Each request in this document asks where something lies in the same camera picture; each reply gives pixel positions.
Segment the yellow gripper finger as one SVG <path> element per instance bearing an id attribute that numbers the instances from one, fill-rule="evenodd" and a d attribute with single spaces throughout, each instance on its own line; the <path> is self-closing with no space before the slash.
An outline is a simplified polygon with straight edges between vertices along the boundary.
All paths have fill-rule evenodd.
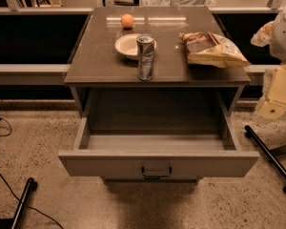
<path id="1" fill-rule="evenodd" d="M 273 28 L 273 21 L 270 21 L 263 25 L 257 33 L 255 33 L 251 39 L 251 44 L 257 47 L 265 47 L 270 45 L 272 42 L 272 28 Z"/>
<path id="2" fill-rule="evenodd" d="M 286 113 L 286 63 L 263 75 L 263 95 L 256 104 L 256 114 L 273 121 Z"/>

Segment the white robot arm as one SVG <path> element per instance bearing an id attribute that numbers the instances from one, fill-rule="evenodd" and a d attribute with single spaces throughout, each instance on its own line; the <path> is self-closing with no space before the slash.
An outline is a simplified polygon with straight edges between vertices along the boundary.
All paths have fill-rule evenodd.
<path id="1" fill-rule="evenodd" d="M 275 70 L 265 72 L 263 96 L 255 107 L 260 118 L 277 120 L 286 113 L 286 6 L 274 21 L 253 35 L 251 44 L 257 47 L 269 45 L 271 56 L 281 61 Z"/>

